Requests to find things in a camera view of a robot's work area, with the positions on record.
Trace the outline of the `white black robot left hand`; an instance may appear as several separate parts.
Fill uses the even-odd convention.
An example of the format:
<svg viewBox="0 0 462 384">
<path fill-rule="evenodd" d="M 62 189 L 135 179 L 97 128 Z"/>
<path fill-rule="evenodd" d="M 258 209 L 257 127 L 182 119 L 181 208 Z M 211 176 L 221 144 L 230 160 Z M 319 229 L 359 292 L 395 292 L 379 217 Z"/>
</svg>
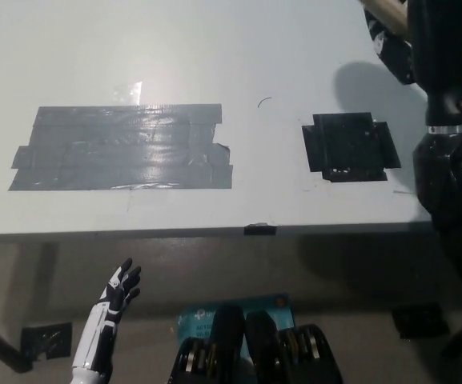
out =
<svg viewBox="0 0 462 384">
<path fill-rule="evenodd" d="M 128 258 L 106 283 L 92 306 L 72 363 L 73 383 L 108 383 L 119 323 L 131 301 L 140 294 L 141 268 Z"/>
</svg>

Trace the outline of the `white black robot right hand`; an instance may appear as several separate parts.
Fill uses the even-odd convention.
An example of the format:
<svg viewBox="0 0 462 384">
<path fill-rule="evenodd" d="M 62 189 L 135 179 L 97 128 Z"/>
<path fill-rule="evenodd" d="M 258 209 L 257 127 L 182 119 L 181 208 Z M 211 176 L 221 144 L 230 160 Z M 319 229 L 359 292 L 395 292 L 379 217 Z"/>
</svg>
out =
<svg viewBox="0 0 462 384">
<path fill-rule="evenodd" d="M 403 85 L 415 82 L 412 71 L 412 48 L 401 37 L 393 34 L 371 12 L 364 11 L 373 47 L 380 61 Z"/>
</svg>

